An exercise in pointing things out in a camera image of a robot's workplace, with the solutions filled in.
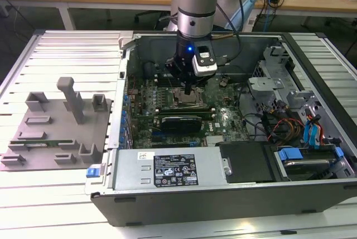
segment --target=blue latch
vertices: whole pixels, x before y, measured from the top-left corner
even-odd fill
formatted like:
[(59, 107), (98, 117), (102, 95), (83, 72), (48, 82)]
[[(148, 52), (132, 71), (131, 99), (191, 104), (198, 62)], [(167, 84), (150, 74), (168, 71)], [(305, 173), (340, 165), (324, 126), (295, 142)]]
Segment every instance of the blue latch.
[(100, 177), (100, 168), (87, 168), (85, 175), (87, 178), (98, 178)]
[(198, 146), (198, 142), (194, 141), (194, 142), (190, 142), (190, 147), (197, 147)]
[(303, 159), (299, 148), (283, 148), (278, 151), (280, 160)]
[(336, 154), (337, 154), (337, 156), (338, 156), (339, 159), (341, 159), (342, 157), (344, 157), (344, 152), (343, 152), (343, 150), (342, 150), (340, 147), (336, 147), (335, 151), (336, 151)]

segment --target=blue tab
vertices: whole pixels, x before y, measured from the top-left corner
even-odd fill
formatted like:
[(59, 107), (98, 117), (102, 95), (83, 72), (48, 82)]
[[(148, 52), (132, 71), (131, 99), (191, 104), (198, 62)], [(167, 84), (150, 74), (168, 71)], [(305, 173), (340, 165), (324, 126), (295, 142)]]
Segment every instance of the blue tab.
[(319, 146), (316, 145), (316, 140), (315, 140), (316, 139), (317, 130), (318, 130), (317, 126), (313, 125), (312, 126), (312, 130), (311, 130), (311, 135), (310, 135), (310, 142), (309, 142), (310, 146), (313, 146), (315, 149), (319, 148)]
[(198, 146), (198, 142), (194, 141), (194, 142), (190, 142), (190, 147), (197, 147)]
[(278, 152), (278, 154), (282, 161), (303, 159), (299, 148), (283, 148), (281, 151)]
[(306, 125), (305, 125), (305, 129), (303, 131), (303, 141), (305, 143), (308, 142), (308, 131), (310, 130), (310, 121), (307, 121)]
[(100, 168), (88, 168), (86, 172), (87, 178), (98, 178), (100, 177)]
[(336, 147), (335, 151), (339, 159), (344, 157), (344, 152), (340, 147)]
[(280, 160), (285, 161), (286, 159), (288, 159), (288, 157), (286, 156), (285, 152), (283, 150), (278, 151)]

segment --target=table leg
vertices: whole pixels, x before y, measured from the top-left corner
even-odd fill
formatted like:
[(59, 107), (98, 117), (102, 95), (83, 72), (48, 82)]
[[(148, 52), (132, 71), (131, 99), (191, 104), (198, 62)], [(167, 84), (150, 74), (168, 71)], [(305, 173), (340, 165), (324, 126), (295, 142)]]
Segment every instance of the table leg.
[(2, 17), (8, 17), (9, 16), (9, 13), (6, 10), (5, 5), (3, 5), (3, 4), (0, 4), (0, 16), (2, 16)]
[(110, 13), (110, 9), (106, 9), (105, 14), (107, 15), (107, 21), (112, 21), (112, 14)]
[(75, 30), (76, 26), (74, 25), (74, 20), (69, 12), (69, 9), (67, 7), (58, 7), (58, 10), (60, 11), (65, 29), (68, 31)]
[(252, 12), (250, 13), (248, 19), (246, 20), (244, 27), (243, 27), (243, 32), (252, 32), (253, 27), (255, 25), (255, 21), (257, 19), (257, 16), (260, 13), (260, 9), (253, 9)]

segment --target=motherboard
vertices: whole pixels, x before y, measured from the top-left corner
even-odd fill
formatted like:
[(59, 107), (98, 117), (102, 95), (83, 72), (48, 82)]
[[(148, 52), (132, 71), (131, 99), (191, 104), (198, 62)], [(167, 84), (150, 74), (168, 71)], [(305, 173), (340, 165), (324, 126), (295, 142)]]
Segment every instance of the motherboard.
[(238, 83), (211, 78), (185, 95), (177, 84), (130, 78), (132, 147), (208, 147), (223, 141), (248, 140), (237, 106)]

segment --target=power supply label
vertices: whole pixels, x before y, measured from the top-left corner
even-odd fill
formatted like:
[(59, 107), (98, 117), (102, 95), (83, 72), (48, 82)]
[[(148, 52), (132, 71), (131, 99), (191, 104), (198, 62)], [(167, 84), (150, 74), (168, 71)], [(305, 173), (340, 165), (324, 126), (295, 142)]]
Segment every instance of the power supply label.
[(194, 154), (154, 156), (154, 185), (156, 187), (198, 184)]

